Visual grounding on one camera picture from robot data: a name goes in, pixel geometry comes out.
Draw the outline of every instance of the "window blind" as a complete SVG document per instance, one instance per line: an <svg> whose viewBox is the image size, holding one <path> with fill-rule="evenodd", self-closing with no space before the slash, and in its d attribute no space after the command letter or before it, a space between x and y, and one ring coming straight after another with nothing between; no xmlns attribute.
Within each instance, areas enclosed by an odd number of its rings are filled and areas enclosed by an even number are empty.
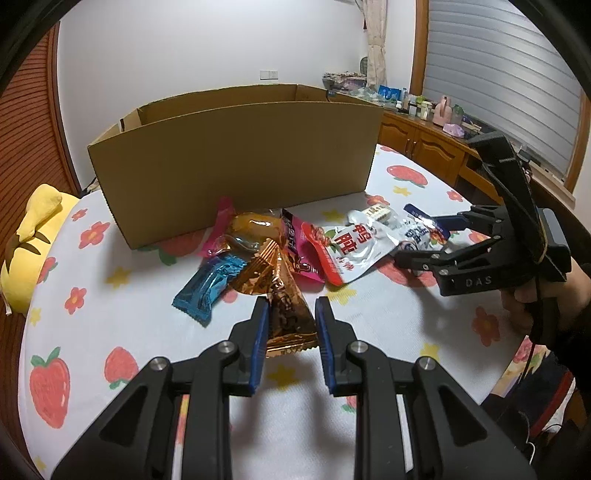
<svg viewBox="0 0 591 480"><path fill-rule="evenodd" d="M580 92L560 54L508 0L430 0L426 97L448 95L564 174Z"/></svg>

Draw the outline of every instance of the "star print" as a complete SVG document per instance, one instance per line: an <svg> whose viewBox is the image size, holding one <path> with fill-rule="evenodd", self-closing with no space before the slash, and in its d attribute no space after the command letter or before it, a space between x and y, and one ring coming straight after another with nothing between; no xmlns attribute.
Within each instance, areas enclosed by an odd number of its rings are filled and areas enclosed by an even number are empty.
<svg viewBox="0 0 591 480"><path fill-rule="evenodd" d="M113 274L106 279L105 283L113 285L114 289L119 288L121 285L127 285L129 283L129 274L131 270L124 270L121 267L117 267Z"/></svg>
<svg viewBox="0 0 591 480"><path fill-rule="evenodd" d="M349 299L357 295L357 290L349 288L347 285L335 287L333 285L327 284L326 288L328 290L326 296L329 298L329 300L338 300L341 305L347 305L349 303Z"/></svg>
<svg viewBox="0 0 591 480"><path fill-rule="evenodd" d="M277 367L276 372L268 374L267 378L269 380L274 380L275 382L277 382L277 388L279 388L279 390L285 391L291 385L296 385L300 382L295 377L295 374L295 369L285 368L285 366L282 364Z"/></svg>
<svg viewBox="0 0 591 480"><path fill-rule="evenodd" d="M43 460L41 460L38 455L34 458L33 463L35 464L37 470L39 470L40 473L45 473L47 465L43 463Z"/></svg>
<svg viewBox="0 0 591 480"><path fill-rule="evenodd" d="M421 356L430 356L439 361L439 346L435 345L435 343L425 342L421 349Z"/></svg>
<svg viewBox="0 0 591 480"><path fill-rule="evenodd" d="M345 216L336 210L322 212L322 215L327 222L334 223L335 225L343 225L345 223Z"/></svg>
<svg viewBox="0 0 591 480"><path fill-rule="evenodd" d="M399 193L400 195L404 195L405 197L408 197L409 195L412 195L412 192L409 192L406 187L403 187L403 188L394 187L394 190L392 190L392 191L394 193Z"/></svg>
<svg viewBox="0 0 591 480"><path fill-rule="evenodd" d="M39 320L41 320L41 309L31 309L31 314L29 315L31 325L36 326Z"/></svg>

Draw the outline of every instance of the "light switch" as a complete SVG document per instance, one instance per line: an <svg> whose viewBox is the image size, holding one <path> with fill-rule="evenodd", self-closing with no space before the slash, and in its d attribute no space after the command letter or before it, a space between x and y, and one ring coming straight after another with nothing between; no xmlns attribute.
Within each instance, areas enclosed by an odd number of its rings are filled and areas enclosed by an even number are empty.
<svg viewBox="0 0 591 480"><path fill-rule="evenodd" d="M261 80L278 80L279 73L277 70L260 70Z"/></svg>

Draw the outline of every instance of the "cardboard box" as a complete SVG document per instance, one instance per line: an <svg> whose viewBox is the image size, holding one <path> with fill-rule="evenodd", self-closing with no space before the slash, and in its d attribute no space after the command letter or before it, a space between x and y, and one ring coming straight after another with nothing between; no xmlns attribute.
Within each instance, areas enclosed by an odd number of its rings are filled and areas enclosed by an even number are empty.
<svg viewBox="0 0 591 480"><path fill-rule="evenodd" d="M88 147L130 248L240 211L362 192L381 107L303 85L187 93L142 106Z"/></svg>

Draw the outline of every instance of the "white wall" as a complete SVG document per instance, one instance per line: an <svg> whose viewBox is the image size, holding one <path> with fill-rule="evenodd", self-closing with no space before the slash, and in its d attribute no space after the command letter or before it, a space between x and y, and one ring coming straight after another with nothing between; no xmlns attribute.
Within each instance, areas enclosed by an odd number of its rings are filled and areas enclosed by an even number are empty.
<svg viewBox="0 0 591 480"><path fill-rule="evenodd" d="M363 16L348 0L82 0L62 19L58 43L80 184L94 177L88 143L137 106L260 83L259 70L322 86L325 71L358 71L366 51Z"/></svg>
<svg viewBox="0 0 591 480"><path fill-rule="evenodd" d="M389 87L410 88L416 11L416 0L388 0L386 74Z"/></svg>
<svg viewBox="0 0 591 480"><path fill-rule="evenodd" d="M591 141L587 144L583 167L573 195L575 198L574 214L591 232Z"/></svg>

